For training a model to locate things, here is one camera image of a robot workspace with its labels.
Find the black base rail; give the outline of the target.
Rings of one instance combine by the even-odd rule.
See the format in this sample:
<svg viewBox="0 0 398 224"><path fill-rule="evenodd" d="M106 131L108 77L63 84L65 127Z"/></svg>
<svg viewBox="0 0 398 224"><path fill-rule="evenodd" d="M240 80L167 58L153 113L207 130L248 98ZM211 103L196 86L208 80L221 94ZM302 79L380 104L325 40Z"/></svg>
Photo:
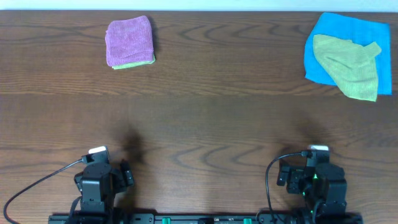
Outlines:
<svg viewBox="0 0 398 224"><path fill-rule="evenodd" d="M313 219L311 215L294 213L282 214L281 220L272 219L270 214L251 215L154 215L151 213L134 213L130 215L119 214L113 218L89 217L88 215L51 215L48 224L305 224L305 223L329 223L329 224L363 224L363 218L359 215L343 215L340 217L318 217Z"/></svg>

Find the green microfiber cloth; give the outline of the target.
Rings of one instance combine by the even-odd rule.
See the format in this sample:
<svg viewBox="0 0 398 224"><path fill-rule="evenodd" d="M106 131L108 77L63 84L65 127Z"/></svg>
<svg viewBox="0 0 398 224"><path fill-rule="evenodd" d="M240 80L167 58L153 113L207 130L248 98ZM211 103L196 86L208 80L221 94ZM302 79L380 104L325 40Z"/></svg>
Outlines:
<svg viewBox="0 0 398 224"><path fill-rule="evenodd" d="M313 53L348 98L375 102L378 95L376 57L382 52L377 42L363 46L329 35L313 36Z"/></svg>

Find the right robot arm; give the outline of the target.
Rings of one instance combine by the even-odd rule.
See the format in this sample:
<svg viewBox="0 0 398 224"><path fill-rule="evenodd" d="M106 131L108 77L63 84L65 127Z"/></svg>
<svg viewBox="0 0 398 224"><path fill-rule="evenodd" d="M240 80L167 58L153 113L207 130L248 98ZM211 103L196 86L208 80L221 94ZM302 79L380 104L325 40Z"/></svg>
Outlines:
<svg viewBox="0 0 398 224"><path fill-rule="evenodd" d="M343 168L329 162L315 166L281 164L277 185L290 194L300 194L311 219L343 215L346 211L347 181Z"/></svg>

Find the folded green cloth under purple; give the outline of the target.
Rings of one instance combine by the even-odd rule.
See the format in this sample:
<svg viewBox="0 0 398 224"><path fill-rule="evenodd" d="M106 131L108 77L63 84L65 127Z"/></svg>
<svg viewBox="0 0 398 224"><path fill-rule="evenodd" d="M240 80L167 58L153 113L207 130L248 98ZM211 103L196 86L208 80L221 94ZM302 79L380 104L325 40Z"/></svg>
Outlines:
<svg viewBox="0 0 398 224"><path fill-rule="evenodd" d="M114 70L122 70L122 69L127 69L127 68L132 68L132 67L138 67L141 65L149 65L153 64L155 62L155 55L152 55L152 59L149 61L139 61L139 62L130 62L130 63L125 63L122 65L115 65L112 66L112 69Z"/></svg>

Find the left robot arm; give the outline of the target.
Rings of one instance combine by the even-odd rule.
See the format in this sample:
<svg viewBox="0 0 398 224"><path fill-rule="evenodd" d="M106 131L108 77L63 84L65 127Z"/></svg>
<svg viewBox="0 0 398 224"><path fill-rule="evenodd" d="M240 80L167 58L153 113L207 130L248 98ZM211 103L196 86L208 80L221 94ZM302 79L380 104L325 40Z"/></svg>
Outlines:
<svg viewBox="0 0 398 224"><path fill-rule="evenodd" d="M72 203L69 219L82 223L120 223L125 214L114 206L116 194L134 185L128 161L121 161L120 168L113 168L108 161L82 158L86 165L74 181L81 195Z"/></svg>

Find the blue cloth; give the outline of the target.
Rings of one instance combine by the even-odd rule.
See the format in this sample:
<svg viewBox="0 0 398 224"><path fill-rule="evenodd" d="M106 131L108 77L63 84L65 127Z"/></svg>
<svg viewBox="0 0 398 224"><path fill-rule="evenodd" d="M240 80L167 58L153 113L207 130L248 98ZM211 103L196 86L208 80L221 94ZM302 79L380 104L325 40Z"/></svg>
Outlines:
<svg viewBox="0 0 398 224"><path fill-rule="evenodd" d="M336 83L318 63L313 53L313 37L316 34L352 40L355 44L363 46L376 42L381 48L381 53L376 56L379 79L377 92L379 95L392 94L391 32L389 24L365 21L330 12L324 12L319 17L304 47L305 78L318 84L335 86Z"/></svg>

